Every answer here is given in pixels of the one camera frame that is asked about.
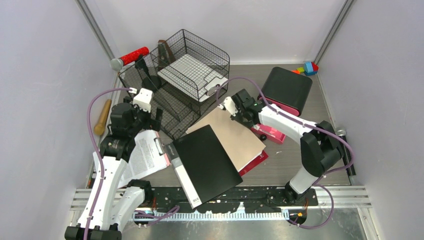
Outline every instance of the black notebook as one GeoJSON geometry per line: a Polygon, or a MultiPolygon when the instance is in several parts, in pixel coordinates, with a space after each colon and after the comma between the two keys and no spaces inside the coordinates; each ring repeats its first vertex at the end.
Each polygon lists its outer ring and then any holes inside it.
{"type": "Polygon", "coordinates": [[[165,148],[193,209],[243,182],[210,125],[165,148]]]}

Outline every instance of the gray floor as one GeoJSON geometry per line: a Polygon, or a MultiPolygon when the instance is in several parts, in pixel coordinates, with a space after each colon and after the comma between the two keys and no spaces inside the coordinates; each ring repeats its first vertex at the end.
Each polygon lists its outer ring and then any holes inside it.
{"type": "MultiPolygon", "coordinates": [[[[261,87],[267,79],[273,67],[282,67],[288,70],[295,70],[300,65],[232,65],[230,66],[231,77],[246,77],[255,80],[261,87]]],[[[306,120],[320,122],[322,120],[330,121],[324,98],[318,83],[317,77],[311,76],[313,81],[306,105],[301,117],[306,120]]],[[[251,96],[257,96],[256,88],[245,80],[234,80],[229,84],[227,96],[232,96],[239,90],[245,88],[251,96]]],[[[170,139],[163,133],[160,133],[162,141],[169,143],[170,139]]],[[[252,169],[243,176],[243,183],[240,186],[281,186],[285,185],[301,168],[300,147],[293,140],[286,138],[282,145],[265,141],[265,152],[269,158],[263,163],[252,169]]],[[[340,167],[343,162],[340,161],[335,167],[340,167]]],[[[172,167],[167,167],[146,178],[152,186],[155,187],[180,187],[180,182],[175,175],[172,167]]],[[[331,173],[321,182],[323,185],[350,185],[345,171],[331,173]]]]}

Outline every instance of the black wire basket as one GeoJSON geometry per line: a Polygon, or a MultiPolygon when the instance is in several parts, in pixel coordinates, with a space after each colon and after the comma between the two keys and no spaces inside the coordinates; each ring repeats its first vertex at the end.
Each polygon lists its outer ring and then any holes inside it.
{"type": "MultiPolygon", "coordinates": [[[[119,74],[126,88],[153,91],[152,114],[163,109],[161,130],[181,137],[216,102],[215,90],[230,74],[230,56],[187,30],[180,30],[119,74]]],[[[222,97],[228,84],[219,92],[222,97]]]]}

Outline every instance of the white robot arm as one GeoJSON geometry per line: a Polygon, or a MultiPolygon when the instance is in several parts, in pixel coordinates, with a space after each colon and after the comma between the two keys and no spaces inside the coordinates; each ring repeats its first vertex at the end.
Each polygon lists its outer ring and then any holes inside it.
{"type": "Polygon", "coordinates": [[[334,133],[329,122],[307,121],[283,111],[275,104],[271,104],[271,107],[264,104],[262,100],[255,101],[245,89],[225,98],[220,105],[221,109],[231,114],[231,119],[242,125],[248,128],[256,124],[272,127],[300,145],[302,168],[285,185],[287,200],[293,202],[300,199],[318,178],[342,158],[343,149],[339,141],[307,127],[308,125],[316,126],[334,133]],[[275,110],[284,112],[284,115],[298,122],[288,119],[275,110]]]}
{"type": "Polygon", "coordinates": [[[66,240],[83,240],[88,220],[88,240],[120,240],[121,231],[134,210],[153,198],[150,182],[133,179],[127,185],[122,198],[113,207],[118,183],[136,146],[134,138],[141,130],[159,131],[162,121],[163,111],[159,108],[156,110],[156,118],[151,118],[152,91],[142,88],[140,91],[134,89],[131,93],[137,94],[132,103],[130,98],[126,98],[123,103],[112,107],[111,124],[107,126],[109,132],[99,148],[104,176],[102,178],[100,173],[96,175],[86,208],[77,226],[66,228],[66,240]],[[94,202],[94,211],[90,214],[94,202]]]}

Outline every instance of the blue block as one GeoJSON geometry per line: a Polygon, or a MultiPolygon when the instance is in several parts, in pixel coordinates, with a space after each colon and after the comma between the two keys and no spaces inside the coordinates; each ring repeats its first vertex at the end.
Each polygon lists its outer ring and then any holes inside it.
{"type": "Polygon", "coordinates": [[[305,73],[312,73],[314,71],[314,67],[310,61],[305,62],[303,68],[305,69],[305,73]]]}
{"type": "Polygon", "coordinates": [[[304,74],[305,74],[305,76],[312,76],[312,75],[315,75],[315,74],[317,74],[318,73],[318,71],[312,71],[312,72],[304,72],[304,74]]]}

